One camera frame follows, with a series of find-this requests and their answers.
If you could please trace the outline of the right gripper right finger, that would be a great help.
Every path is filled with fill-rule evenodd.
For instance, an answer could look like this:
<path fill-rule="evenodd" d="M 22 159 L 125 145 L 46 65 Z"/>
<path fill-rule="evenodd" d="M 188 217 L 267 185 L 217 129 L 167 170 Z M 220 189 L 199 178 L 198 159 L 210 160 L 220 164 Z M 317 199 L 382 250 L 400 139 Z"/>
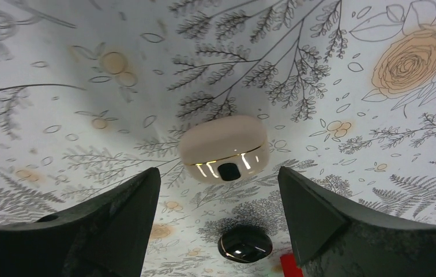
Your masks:
<path fill-rule="evenodd" d="M 305 276 L 436 276 L 436 225 L 368 208 L 288 167 L 278 183 Z"/>

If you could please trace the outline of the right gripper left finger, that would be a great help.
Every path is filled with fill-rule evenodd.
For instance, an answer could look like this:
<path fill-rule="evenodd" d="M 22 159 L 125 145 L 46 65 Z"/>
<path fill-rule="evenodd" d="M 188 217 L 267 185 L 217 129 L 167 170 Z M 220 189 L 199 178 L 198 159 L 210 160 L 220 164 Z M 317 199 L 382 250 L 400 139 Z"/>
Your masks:
<path fill-rule="evenodd" d="M 151 167 L 71 208 L 0 226 L 0 276 L 140 276 L 160 186 Z"/>

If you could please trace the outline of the beige charging case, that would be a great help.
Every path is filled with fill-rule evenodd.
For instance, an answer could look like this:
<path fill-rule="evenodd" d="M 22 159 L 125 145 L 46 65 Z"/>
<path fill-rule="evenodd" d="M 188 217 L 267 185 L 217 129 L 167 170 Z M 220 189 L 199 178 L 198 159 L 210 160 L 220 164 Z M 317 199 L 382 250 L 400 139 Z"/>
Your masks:
<path fill-rule="evenodd" d="M 178 153 L 191 177 L 204 184 L 253 177 L 269 163 L 267 129 L 248 115 L 214 119 L 184 132 Z"/>

